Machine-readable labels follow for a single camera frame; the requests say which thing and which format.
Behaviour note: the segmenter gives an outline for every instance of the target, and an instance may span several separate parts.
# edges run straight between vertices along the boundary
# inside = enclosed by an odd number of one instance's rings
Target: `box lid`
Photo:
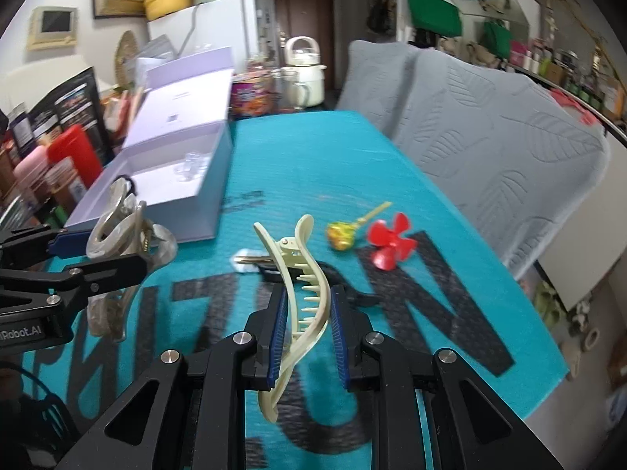
[[[150,91],[122,148],[226,121],[233,72],[230,47],[186,56],[149,70]]]

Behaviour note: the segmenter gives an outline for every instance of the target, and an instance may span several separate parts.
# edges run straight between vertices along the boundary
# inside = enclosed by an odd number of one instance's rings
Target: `teal mat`
[[[71,344],[24,357],[24,367],[67,402],[81,430],[162,351],[190,353],[241,330],[267,290],[257,274],[234,274],[229,258],[242,248],[262,249],[254,222],[279,239],[293,235],[305,213],[315,217],[309,248],[318,260],[363,292],[373,292],[373,284],[384,296],[407,292],[407,298],[396,294],[365,309],[376,329],[415,348],[456,348],[522,418],[565,375],[555,343],[507,270],[438,189],[358,114],[241,122],[226,196],[218,238],[181,246],[171,265],[146,280],[130,313],[127,341],[116,347],[86,335],[83,313]],[[359,252],[340,254],[328,247],[324,230],[388,200],[394,206],[383,217],[405,212],[422,254],[394,274],[377,276],[358,258],[368,262],[363,233]],[[445,266],[429,271],[442,260],[454,273]],[[460,286],[449,288],[457,279]],[[408,304],[420,287],[420,302]],[[460,308],[465,291],[471,300]],[[297,366],[278,425],[262,418],[256,394],[249,393],[246,407],[249,468],[370,468],[368,404],[341,387],[330,330]]]

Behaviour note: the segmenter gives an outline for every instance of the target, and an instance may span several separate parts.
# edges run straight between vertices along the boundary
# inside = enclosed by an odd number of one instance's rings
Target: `lollipop stick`
[[[357,219],[355,223],[353,223],[353,226],[355,227],[355,229],[361,228],[364,224],[366,224],[373,217],[379,215],[381,212],[383,212],[383,210],[391,206],[392,206],[392,203],[389,201],[386,201],[385,203],[375,208],[373,211],[368,212],[365,216]]]

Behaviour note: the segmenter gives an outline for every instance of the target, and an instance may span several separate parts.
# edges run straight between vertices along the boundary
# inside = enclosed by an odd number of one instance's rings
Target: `handbag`
[[[376,0],[370,14],[366,26],[368,29],[379,35],[390,35],[394,30],[394,19],[391,15],[392,0]]]

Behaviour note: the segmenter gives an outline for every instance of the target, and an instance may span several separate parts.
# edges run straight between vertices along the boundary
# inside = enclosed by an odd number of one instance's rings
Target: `lavender box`
[[[78,204],[66,227],[92,229],[120,175],[136,183],[146,217],[178,242],[211,239],[227,183],[233,145],[227,125],[233,60],[230,48],[187,56],[148,71],[149,93],[121,152]],[[187,154],[198,171],[184,175]]]

